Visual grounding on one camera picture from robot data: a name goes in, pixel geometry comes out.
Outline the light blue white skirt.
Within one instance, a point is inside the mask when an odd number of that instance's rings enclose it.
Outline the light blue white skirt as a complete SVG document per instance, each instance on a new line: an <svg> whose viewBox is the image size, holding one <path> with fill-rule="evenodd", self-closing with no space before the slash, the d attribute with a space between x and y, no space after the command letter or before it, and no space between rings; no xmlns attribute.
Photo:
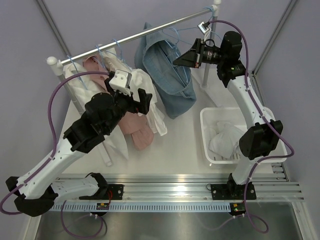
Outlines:
<svg viewBox="0 0 320 240"><path fill-rule="evenodd" d="M217 130L209 142L209 150L225 159L230 159L233 154L241 155L240 138L245 132L227 121L218 121Z"/></svg>

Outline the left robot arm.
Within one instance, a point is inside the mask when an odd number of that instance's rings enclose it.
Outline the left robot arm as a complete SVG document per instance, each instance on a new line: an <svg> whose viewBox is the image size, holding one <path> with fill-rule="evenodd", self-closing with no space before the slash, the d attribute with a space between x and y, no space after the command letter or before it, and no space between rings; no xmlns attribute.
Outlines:
<svg viewBox="0 0 320 240"><path fill-rule="evenodd" d="M153 95L138 89L139 101L120 92L97 93L85 104L85 111L63 134L56 147L41 162L21 177L11 176L7 188L16 198L18 214L31 217L48 212L55 203L79 198L103 200L109 184L100 173L82 179L56 182L72 163L88 154L109 136L127 112L147 114Z"/></svg>

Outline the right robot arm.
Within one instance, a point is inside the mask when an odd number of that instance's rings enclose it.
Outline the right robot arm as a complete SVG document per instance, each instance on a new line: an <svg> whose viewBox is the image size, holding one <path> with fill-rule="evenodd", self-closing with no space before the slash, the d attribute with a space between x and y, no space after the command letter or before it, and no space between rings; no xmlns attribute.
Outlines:
<svg viewBox="0 0 320 240"><path fill-rule="evenodd" d="M186 53L173 61L174 65L198 68L202 63L216 65L217 76L236 100L246 122L247 131L239 139L242 154L227 183L211 184L213 200L255 200L251 177L258 164L274 159L274 151L283 131L280 120L265 112L249 84L248 71L240 60L246 40L241 32L228 31L220 46L209 46L197 38Z"/></svg>

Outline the blue hanger of denim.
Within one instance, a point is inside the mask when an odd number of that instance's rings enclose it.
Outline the blue hanger of denim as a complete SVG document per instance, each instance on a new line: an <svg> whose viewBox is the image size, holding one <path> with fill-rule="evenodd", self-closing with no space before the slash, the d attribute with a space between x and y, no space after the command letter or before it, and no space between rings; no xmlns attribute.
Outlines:
<svg viewBox="0 0 320 240"><path fill-rule="evenodd" d="M164 40L165 43L173 50L173 56L166 56L166 59L168 60L169 64L173 67L173 71L178 77L178 81L181 83L183 88L187 87L188 84L191 82L191 78L192 78L191 70L189 67L186 67L186 66L174 65L173 61L174 61L174 58L178 58L181 56L181 52L178 48L179 42L191 45L191 43L181 40L179 33L181 31L192 30L195 28L196 27L188 27L188 28L181 28L181 29L176 29L174 27L165 28L165 30L173 31L176 34L176 36L165 33L164 30L162 30L162 33L164 35L167 35L168 37L175 39L175 43L169 42L169 40Z"/></svg>

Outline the blue denim skirt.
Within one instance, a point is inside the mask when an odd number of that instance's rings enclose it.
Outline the blue denim skirt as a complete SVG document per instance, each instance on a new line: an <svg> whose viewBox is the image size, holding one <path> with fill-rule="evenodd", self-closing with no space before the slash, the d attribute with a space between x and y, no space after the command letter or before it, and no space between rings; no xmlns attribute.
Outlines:
<svg viewBox="0 0 320 240"><path fill-rule="evenodd" d="M177 45L156 31L140 38L134 56L135 67L149 74L171 119L186 113L197 100L190 68L173 65L180 55Z"/></svg>

